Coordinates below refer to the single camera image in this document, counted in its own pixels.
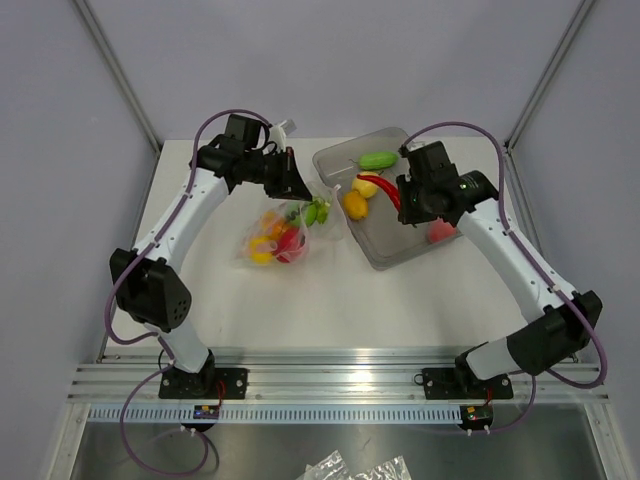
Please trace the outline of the red chili pepper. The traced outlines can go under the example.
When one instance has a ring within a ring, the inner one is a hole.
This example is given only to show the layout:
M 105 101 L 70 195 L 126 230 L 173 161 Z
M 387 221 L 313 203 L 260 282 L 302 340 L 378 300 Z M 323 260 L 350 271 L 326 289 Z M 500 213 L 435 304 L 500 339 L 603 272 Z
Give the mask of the red chili pepper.
M 378 192 L 382 191 L 386 194 L 394 208 L 399 211 L 398 188 L 395 185 L 378 174 L 377 176 L 361 176 L 361 179 L 375 183 L 379 187 Z

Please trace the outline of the green celery bunch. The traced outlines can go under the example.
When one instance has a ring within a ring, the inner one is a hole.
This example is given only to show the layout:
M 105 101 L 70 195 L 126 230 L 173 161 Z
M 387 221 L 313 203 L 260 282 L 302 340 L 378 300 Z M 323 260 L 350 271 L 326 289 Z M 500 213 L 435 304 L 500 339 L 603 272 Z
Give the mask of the green celery bunch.
M 324 225 L 328 220 L 333 203 L 322 197 L 315 197 L 312 205 L 315 207 L 315 217 L 312 224 Z

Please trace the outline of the orange yellow mango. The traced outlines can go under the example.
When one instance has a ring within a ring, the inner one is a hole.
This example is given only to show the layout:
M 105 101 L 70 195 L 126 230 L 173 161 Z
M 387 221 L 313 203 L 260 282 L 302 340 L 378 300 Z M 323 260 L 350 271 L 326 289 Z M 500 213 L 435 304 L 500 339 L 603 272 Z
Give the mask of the orange yellow mango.
M 284 216 L 269 210 L 260 218 L 260 227 L 265 236 L 272 240 L 279 240 L 291 225 Z

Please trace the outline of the clear zip top bag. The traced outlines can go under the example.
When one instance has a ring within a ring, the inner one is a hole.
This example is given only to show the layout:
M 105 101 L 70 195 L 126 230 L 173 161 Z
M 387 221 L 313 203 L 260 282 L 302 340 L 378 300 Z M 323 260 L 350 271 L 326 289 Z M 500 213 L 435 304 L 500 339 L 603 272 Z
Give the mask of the clear zip top bag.
M 309 182 L 310 201 L 272 200 L 245 230 L 233 260 L 254 268 L 291 266 L 343 238 L 337 187 Z

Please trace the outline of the red bell pepper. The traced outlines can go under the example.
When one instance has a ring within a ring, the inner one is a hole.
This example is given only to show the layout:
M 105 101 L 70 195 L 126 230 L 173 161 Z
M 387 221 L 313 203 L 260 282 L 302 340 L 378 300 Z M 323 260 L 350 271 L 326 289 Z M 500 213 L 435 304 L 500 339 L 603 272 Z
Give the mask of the red bell pepper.
M 277 241 L 274 255 L 280 263 L 296 262 L 305 252 L 306 236 L 299 228 L 288 229 Z

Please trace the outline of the yellow bell pepper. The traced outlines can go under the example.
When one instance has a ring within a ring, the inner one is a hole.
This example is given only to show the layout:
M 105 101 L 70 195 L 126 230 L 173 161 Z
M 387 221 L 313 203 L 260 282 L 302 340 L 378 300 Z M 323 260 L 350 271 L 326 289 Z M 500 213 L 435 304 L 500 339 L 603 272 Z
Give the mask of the yellow bell pepper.
M 257 265 L 267 265 L 273 259 L 274 243 L 267 236 L 256 236 L 249 240 L 249 258 Z

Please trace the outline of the green toy watermelon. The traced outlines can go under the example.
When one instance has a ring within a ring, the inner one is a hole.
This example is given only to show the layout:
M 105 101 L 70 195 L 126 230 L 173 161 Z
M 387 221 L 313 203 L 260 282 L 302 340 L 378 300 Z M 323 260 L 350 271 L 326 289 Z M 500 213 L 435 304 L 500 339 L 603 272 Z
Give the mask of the green toy watermelon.
M 293 227 L 302 224 L 312 226 L 318 219 L 319 209 L 315 203 L 292 203 L 285 214 L 285 220 Z

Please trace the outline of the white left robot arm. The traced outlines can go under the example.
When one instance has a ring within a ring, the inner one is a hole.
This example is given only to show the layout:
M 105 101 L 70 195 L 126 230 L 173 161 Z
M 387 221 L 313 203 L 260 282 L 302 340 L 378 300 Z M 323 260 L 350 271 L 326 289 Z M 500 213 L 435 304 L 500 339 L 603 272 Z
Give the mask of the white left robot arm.
M 312 195 L 296 165 L 287 136 L 291 120 L 272 124 L 246 110 L 222 112 L 223 133 L 209 143 L 195 140 L 184 186 L 156 225 L 129 250 L 117 249 L 109 266 L 113 287 L 108 307 L 118 307 L 145 328 L 183 371 L 181 386 L 195 398 L 215 388 L 205 367 L 209 349 L 188 318 L 192 296 L 180 278 L 183 262 L 211 214 L 244 182 L 263 187 L 273 199 L 309 201 Z

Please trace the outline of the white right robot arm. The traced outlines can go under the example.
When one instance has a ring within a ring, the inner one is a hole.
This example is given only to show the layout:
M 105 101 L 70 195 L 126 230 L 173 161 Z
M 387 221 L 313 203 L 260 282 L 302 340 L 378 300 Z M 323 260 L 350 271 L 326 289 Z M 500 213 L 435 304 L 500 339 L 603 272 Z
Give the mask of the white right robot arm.
M 490 379 L 516 371 L 537 376 L 585 348 L 602 311 L 593 291 L 579 292 L 555 273 L 504 210 L 500 192 L 481 172 L 460 174 L 440 141 L 400 154 L 409 172 L 396 180 L 399 220 L 441 219 L 484 255 L 519 306 L 526 326 L 461 354 L 456 389 L 476 396 Z

